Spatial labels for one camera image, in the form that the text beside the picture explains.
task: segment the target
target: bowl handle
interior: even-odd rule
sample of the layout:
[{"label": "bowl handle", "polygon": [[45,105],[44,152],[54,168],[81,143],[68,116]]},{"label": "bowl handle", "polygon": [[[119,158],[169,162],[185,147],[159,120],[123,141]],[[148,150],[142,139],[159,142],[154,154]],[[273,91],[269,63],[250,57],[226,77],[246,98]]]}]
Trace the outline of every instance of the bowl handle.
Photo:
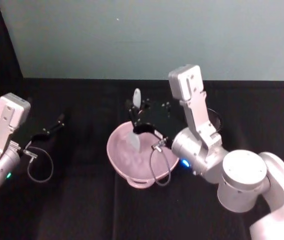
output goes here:
[{"label": "bowl handle", "polygon": [[147,189],[155,183],[153,179],[145,181],[135,181],[129,177],[126,179],[126,181],[131,187],[134,187],[136,189]]}]

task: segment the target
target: wall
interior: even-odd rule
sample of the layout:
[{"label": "wall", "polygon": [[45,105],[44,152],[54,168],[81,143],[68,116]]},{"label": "wall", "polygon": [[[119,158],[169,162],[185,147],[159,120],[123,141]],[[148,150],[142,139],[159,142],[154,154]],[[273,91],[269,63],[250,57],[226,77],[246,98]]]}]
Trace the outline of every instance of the wall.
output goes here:
[{"label": "wall", "polygon": [[284,80],[284,0],[0,0],[32,78]]}]

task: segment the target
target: black tablecloth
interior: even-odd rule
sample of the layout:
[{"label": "black tablecloth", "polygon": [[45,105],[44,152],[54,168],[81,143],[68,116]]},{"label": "black tablecloth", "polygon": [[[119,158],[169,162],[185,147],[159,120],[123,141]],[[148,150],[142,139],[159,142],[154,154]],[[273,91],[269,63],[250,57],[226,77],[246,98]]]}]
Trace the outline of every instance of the black tablecloth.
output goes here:
[{"label": "black tablecloth", "polygon": [[[228,151],[268,151],[284,160],[284,82],[205,81],[207,105],[221,114]],[[217,199],[217,186],[178,165],[167,187],[130,187],[109,164],[106,143],[128,120],[125,100],[140,88],[143,98],[172,101],[167,81],[25,79],[0,82],[0,96],[13,92],[31,101],[27,123],[14,136],[20,144],[62,113],[66,126],[42,144],[54,176],[36,184],[28,159],[0,189],[0,240],[246,240],[249,227],[269,212],[259,198],[248,213],[235,214]],[[46,163],[40,164],[45,169]]]}]

